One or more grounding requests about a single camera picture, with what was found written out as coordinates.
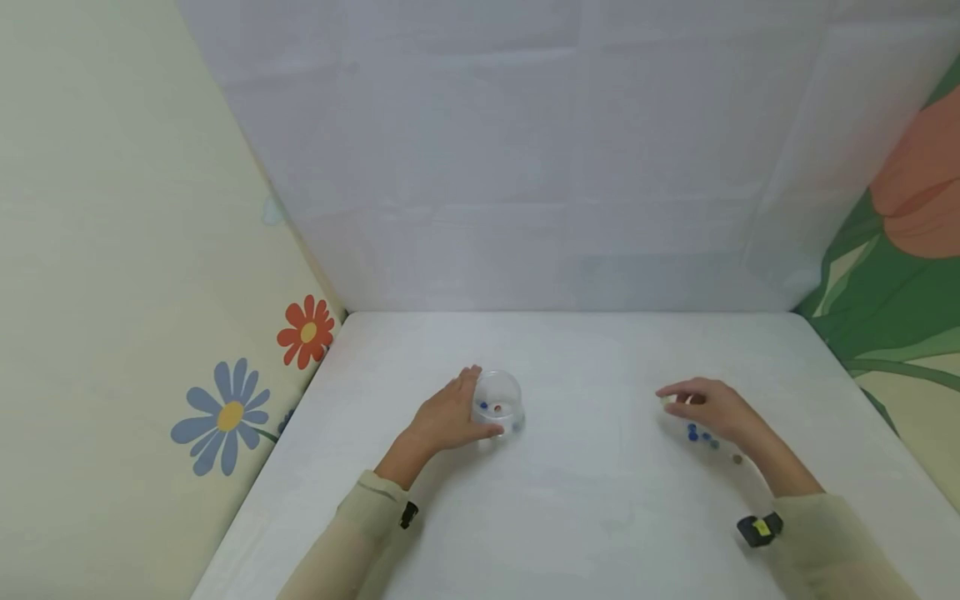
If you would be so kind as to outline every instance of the yellow flower center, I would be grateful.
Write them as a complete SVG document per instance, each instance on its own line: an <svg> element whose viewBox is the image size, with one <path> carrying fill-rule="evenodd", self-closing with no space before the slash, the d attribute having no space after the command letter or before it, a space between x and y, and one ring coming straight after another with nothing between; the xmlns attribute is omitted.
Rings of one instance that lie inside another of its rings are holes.
<svg viewBox="0 0 960 600"><path fill-rule="evenodd" d="M217 416L217 429L231 431L240 424L242 418L243 404L236 400L228 402L226 406L220 409L220 415Z"/></svg>
<svg viewBox="0 0 960 600"><path fill-rule="evenodd" d="M305 344L315 337L317 337L317 324L312 321L300 330L300 341Z"/></svg>

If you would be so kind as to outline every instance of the blue flower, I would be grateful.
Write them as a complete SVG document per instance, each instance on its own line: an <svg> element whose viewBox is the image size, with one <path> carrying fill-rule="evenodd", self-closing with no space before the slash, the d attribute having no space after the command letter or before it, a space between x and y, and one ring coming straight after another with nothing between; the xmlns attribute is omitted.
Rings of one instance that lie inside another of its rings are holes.
<svg viewBox="0 0 960 600"><path fill-rule="evenodd" d="M283 420L280 422L280 425L276 426L276 434L278 436L283 435L283 430L287 428L287 424L290 422L290 418L294 416L294 411L296 408L291 408L287 411L287 414L283 416Z"/></svg>
<svg viewBox="0 0 960 600"><path fill-rule="evenodd" d="M177 444L189 444L200 438L190 448L190 456L200 455L193 465L193 472L197 475L210 472L221 445L224 452L220 457L220 468L224 475L233 473L237 464L238 434L251 450L260 443L260 430L247 425L247 422L263 424L268 418L267 413L253 410L270 398L270 390L264 390L251 399L258 377L256 371L247 375L247 359L241 358L233 367L233 377L230 377L230 367L225 362L213 370L213 380L222 404L203 388L190 388L187 391L187 403L206 415L180 421L170 430L170 437Z"/></svg>

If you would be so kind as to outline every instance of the flower decal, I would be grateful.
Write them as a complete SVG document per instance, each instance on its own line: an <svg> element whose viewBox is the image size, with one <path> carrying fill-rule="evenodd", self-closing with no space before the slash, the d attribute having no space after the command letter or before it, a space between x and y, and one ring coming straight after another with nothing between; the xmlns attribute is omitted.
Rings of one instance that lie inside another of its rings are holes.
<svg viewBox="0 0 960 600"><path fill-rule="evenodd" d="M276 426L276 434L278 436L283 435L283 431L287 428L287 425L290 424L290 418L294 416L294 411L297 409L291 408L287 411L287 414L283 416L283 420L280 422L280 425Z"/></svg>
<svg viewBox="0 0 960 600"><path fill-rule="evenodd" d="M206 415L180 421L170 431L170 437L177 444L189 444L200 439L190 448L190 456L199 455L193 465L193 472L197 475L210 472L221 446L224 451L220 456L220 469L224 475L233 473L237 464L237 436L251 450L260 443L260 436L276 442L276 437L248 425L263 424L268 418L267 413L253 410L270 399L270 390L253 396L258 377L256 371L247 374L247 359L241 358L234 365L232 376L225 362L213 370L213 381L222 402L203 388L190 388L187 391L187 403Z"/></svg>
<svg viewBox="0 0 960 600"><path fill-rule="evenodd" d="M290 347L283 356L283 363L289 365L297 352L297 366L306 369L312 356L318 363L324 359L326 350L333 343L333 319L326 307L326 300L314 307L313 296L303 299L303 308L293 303L287 306L287 321L293 326L280 331L276 335L276 342L283 347Z"/></svg>
<svg viewBox="0 0 960 600"><path fill-rule="evenodd" d="M870 184L894 246L920 258L960 256L960 88L925 108Z"/></svg>

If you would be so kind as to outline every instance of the yellow label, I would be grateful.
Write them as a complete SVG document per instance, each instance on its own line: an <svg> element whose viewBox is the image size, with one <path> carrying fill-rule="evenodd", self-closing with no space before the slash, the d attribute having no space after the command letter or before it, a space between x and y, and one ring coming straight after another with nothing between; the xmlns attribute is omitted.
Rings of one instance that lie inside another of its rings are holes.
<svg viewBox="0 0 960 600"><path fill-rule="evenodd" d="M762 518L759 518L756 521L754 521L754 527L758 532L760 532L762 536L770 535L770 528L767 527L767 522Z"/></svg>

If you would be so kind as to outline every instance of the wall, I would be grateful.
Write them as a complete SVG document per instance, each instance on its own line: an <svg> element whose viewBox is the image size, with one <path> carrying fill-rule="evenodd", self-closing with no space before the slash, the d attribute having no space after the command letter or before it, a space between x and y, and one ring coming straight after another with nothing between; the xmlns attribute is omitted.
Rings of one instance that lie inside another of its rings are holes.
<svg viewBox="0 0 960 600"><path fill-rule="evenodd" d="M958 0L179 2L351 310L789 310L960 51Z"/></svg>
<svg viewBox="0 0 960 600"><path fill-rule="evenodd" d="M798 308L960 509L960 59Z"/></svg>
<svg viewBox="0 0 960 600"><path fill-rule="evenodd" d="M173 3L3 13L0 595L185 598L339 320Z"/></svg>

